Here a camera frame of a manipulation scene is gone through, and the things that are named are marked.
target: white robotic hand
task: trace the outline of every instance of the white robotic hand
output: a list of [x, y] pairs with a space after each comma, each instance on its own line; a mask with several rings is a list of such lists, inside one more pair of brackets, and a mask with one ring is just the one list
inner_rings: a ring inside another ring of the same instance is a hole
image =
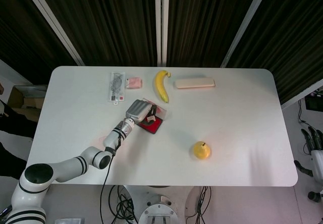
[[6, 224], [45, 224], [45, 211], [41, 208], [48, 187], [53, 181], [65, 182], [87, 172], [89, 165], [104, 169], [116, 154], [121, 143], [136, 124], [150, 113], [152, 104], [136, 100], [122, 120], [106, 137], [105, 151], [88, 147], [80, 156], [59, 163], [38, 163], [29, 166], [21, 174], [12, 196], [12, 208]]

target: cardboard box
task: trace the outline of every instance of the cardboard box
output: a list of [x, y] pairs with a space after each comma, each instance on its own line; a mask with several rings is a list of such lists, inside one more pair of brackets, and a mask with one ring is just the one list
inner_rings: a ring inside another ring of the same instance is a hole
[[8, 106], [27, 119], [38, 122], [46, 91], [47, 85], [14, 86]]

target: curtain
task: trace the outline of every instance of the curtain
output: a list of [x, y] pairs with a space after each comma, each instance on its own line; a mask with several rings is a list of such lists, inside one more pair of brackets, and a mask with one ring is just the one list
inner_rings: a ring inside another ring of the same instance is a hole
[[264, 68], [281, 103], [323, 78], [323, 0], [263, 0], [229, 68]]
[[32, 0], [0, 0], [0, 59], [34, 84], [75, 65]]
[[46, 0], [88, 66], [156, 66], [155, 0]]
[[167, 66], [219, 67], [252, 0], [170, 0]]

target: metal stand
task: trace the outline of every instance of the metal stand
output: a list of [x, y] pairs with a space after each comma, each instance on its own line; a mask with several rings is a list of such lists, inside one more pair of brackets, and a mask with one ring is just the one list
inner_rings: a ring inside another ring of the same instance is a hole
[[139, 224], [184, 224], [185, 203], [192, 186], [130, 186]]

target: floor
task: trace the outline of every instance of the floor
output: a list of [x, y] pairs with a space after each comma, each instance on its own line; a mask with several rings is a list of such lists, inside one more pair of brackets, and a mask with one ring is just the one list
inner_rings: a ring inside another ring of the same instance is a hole
[[[304, 138], [298, 123], [298, 104], [283, 111], [294, 158], [305, 167], [311, 168], [310, 156], [303, 153]], [[303, 109], [302, 118], [317, 129], [323, 129], [323, 113]], [[27, 158], [31, 140], [0, 132], [0, 141], [13, 152], [24, 148], [20, 153]], [[0, 177], [0, 209], [9, 204], [16, 180]], [[99, 193], [101, 186], [52, 185], [44, 200], [43, 208], [47, 213], [47, 223], [53, 224], [58, 218], [82, 217], [85, 223], [100, 223]], [[107, 199], [110, 186], [105, 189], [103, 199]], [[204, 215], [205, 223], [232, 224], [318, 224], [323, 217], [322, 203], [307, 199], [309, 191], [320, 191], [313, 178], [299, 173], [294, 187], [213, 187], [212, 199]], [[186, 214], [195, 212], [199, 188], [195, 187], [186, 202]], [[103, 205], [105, 223], [113, 217], [107, 205]]]

